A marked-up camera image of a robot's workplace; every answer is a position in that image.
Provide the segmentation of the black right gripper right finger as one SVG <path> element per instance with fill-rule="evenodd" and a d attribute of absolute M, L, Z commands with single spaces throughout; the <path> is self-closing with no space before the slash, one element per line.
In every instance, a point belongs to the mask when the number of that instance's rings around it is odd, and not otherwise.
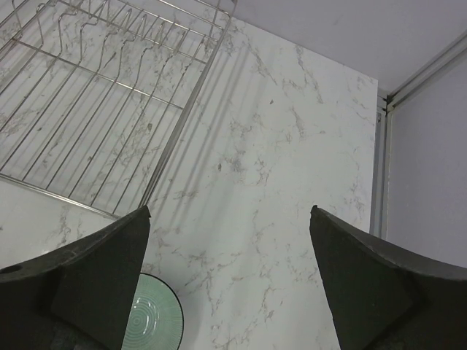
<path fill-rule="evenodd" d="M 466 269 L 313 206 L 310 236 L 341 349 L 465 349 Z"/>

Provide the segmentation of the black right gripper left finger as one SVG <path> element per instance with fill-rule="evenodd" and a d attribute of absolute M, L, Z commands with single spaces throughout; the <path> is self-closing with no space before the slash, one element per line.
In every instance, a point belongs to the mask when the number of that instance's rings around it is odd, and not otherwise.
<path fill-rule="evenodd" d="M 1 269 L 2 349 L 120 349 L 150 232 L 143 206 Z"/>

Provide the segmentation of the pale green ceramic bowl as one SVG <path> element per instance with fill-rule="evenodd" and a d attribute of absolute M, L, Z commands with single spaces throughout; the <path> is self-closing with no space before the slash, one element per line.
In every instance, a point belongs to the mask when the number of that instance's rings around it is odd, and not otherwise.
<path fill-rule="evenodd" d="M 174 290 L 161 279 L 140 273 L 123 339 L 123 349 L 177 350 L 185 318 Z"/>

